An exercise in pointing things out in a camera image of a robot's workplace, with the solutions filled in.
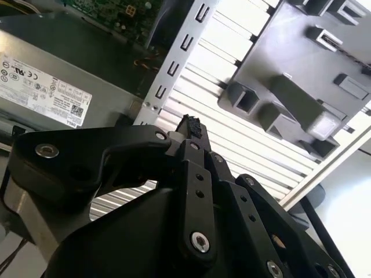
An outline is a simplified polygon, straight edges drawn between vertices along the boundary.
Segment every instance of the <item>circuit board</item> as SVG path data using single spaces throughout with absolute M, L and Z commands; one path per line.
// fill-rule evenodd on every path
M 162 2 L 163 0 L 65 0 L 66 5 L 143 46 L 151 35 Z

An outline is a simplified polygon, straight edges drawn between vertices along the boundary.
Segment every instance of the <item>power supply label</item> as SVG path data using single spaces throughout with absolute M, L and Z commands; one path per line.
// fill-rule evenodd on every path
M 7 54 L 0 59 L 0 97 L 67 126 L 82 126 L 92 95 Z

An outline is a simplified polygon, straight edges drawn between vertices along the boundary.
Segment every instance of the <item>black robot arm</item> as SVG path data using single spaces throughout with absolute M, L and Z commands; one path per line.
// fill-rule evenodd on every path
M 92 199 L 157 187 L 90 221 Z M 46 278 L 345 278 L 251 176 L 235 179 L 206 127 L 28 133 L 13 146 L 2 201 L 49 261 Z

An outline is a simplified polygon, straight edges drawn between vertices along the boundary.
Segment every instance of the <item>screw head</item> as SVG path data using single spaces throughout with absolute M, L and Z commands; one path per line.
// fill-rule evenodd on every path
M 248 182 L 248 184 L 249 184 L 250 186 L 254 186 L 254 185 L 255 185 L 255 182 L 253 181 L 252 178 L 246 178 L 246 181 Z
M 206 253 L 210 249 L 208 238 L 200 232 L 194 232 L 191 235 L 191 243 L 193 247 L 195 247 L 195 249 L 201 253 Z
M 218 162 L 223 162 L 223 158 L 220 155 L 215 155 L 215 158 Z
M 268 261 L 267 268 L 268 268 L 269 273 L 274 278 L 283 278 L 283 273 L 281 269 L 278 267 L 278 265 L 274 261 Z
M 166 139 L 165 135 L 163 135 L 163 134 L 160 133 L 160 132 L 156 132 L 156 136 L 157 136 L 157 138 L 159 138 L 160 140 L 165 140 L 165 139 Z
M 59 150 L 50 144 L 37 145 L 35 152 L 42 158 L 55 158 L 59 154 Z
M 339 273 L 335 270 L 335 268 L 332 266 L 332 265 L 329 265 L 328 266 L 328 269 L 330 270 L 331 274 L 336 277 L 336 278 L 340 278 L 340 275 Z
M 191 147 L 194 149 L 199 149 L 199 146 L 197 146 L 197 144 L 193 142 L 191 143 Z

